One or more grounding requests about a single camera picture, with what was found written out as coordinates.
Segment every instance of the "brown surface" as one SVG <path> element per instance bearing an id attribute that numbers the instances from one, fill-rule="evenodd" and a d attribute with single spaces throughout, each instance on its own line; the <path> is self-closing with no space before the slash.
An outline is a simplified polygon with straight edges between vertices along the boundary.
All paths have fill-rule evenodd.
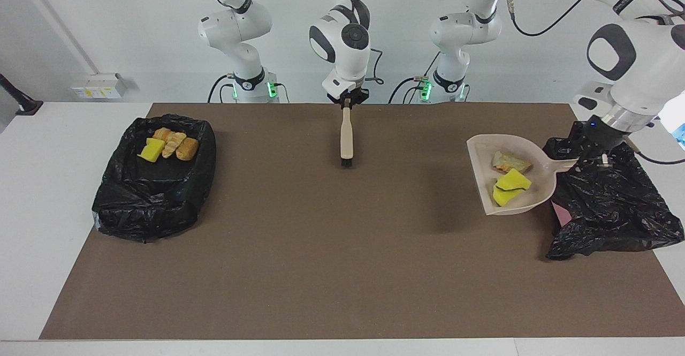
<path id="1" fill-rule="evenodd" d="M 147 245 L 91 232 L 42 339 L 685 336 L 653 253 L 549 262 L 548 204 L 484 215 L 465 141 L 541 145 L 566 105 L 362 105 L 354 170 L 334 105 L 167 112 L 216 132 L 200 222 Z"/>

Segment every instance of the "dustpan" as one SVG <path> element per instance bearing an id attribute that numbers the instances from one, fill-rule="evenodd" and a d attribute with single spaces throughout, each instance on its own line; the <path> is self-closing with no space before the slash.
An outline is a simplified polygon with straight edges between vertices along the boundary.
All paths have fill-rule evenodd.
<path id="1" fill-rule="evenodd" d="M 486 215 L 521 214 L 546 202 L 556 189 L 556 173 L 568 171 L 577 163 L 577 159 L 568 161 L 550 159 L 538 145 L 515 135 L 476 135 L 467 141 L 467 147 Z M 511 200 L 505 207 L 500 207 L 492 199 L 494 184 L 504 175 L 501 171 L 492 168 L 492 157 L 498 151 L 533 163 L 532 168 L 524 174 L 533 182 L 530 189 Z"/>

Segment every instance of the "white robotic arm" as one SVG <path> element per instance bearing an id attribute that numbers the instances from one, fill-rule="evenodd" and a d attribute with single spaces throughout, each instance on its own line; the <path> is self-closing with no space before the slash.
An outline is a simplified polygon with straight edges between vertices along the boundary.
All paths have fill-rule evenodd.
<path id="1" fill-rule="evenodd" d="M 271 31 L 267 10 L 252 0 L 218 0 L 230 9 L 200 22 L 199 32 L 212 47 L 220 49 L 235 66 L 239 97 L 255 97 L 258 102 L 269 97 L 269 73 L 262 67 L 259 53 L 243 43 Z M 310 29 L 310 43 L 322 59 L 335 64 L 323 82 L 328 97 L 343 103 L 351 97 L 352 105 L 367 99 L 362 90 L 370 57 L 369 10 L 360 0 L 333 0 L 335 7 Z"/>
<path id="2" fill-rule="evenodd" d="M 445 100 L 454 100 L 464 82 L 469 56 L 461 48 L 499 36 L 497 1 L 468 0 L 469 12 L 447 15 L 431 26 L 431 37 L 443 53 L 433 79 Z M 624 20 L 600 28 L 587 50 L 590 65 L 614 85 L 589 83 L 576 97 L 589 109 L 597 101 L 611 108 L 587 122 L 578 142 L 582 162 L 602 164 L 623 137 L 650 124 L 666 102 L 685 90 L 685 21 L 682 12 L 674 13 L 662 0 L 597 1 Z M 515 20 L 513 0 L 507 2 Z"/>

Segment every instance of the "green light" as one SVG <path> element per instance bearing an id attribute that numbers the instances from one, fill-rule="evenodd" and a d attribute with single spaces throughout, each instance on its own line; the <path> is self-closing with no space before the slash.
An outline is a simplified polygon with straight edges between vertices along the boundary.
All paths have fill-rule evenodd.
<path id="1" fill-rule="evenodd" d="M 273 83 L 267 82 L 267 86 L 269 86 L 269 96 L 270 97 L 277 97 L 278 96 L 278 88 L 274 87 Z"/>
<path id="2" fill-rule="evenodd" d="M 421 100 L 428 102 L 428 99 L 430 99 L 431 90 L 433 90 L 433 83 L 426 82 L 425 86 L 423 87 L 423 92 L 421 93 Z"/>

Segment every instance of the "black trash bag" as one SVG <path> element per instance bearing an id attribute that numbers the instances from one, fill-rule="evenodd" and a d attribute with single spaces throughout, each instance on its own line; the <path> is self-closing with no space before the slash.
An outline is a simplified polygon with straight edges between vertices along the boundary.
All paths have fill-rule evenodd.
<path id="1" fill-rule="evenodd" d="M 198 139 L 196 157 L 159 157 L 156 163 L 138 157 L 146 139 L 161 127 Z M 190 228 L 210 193 L 215 167 L 216 141 L 208 122 L 171 114 L 136 119 L 112 154 L 95 195 L 96 229 L 144 243 Z"/>
<path id="2" fill-rule="evenodd" d="M 568 156 L 565 146 L 568 139 L 553 138 L 545 152 L 552 159 L 576 158 Z M 633 150 L 623 143 L 610 158 L 614 167 L 608 171 L 557 175 L 551 201 L 560 219 L 570 220 L 563 226 L 557 223 L 548 259 L 596 251 L 648 251 L 683 241 L 680 219 L 671 214 Z"/>

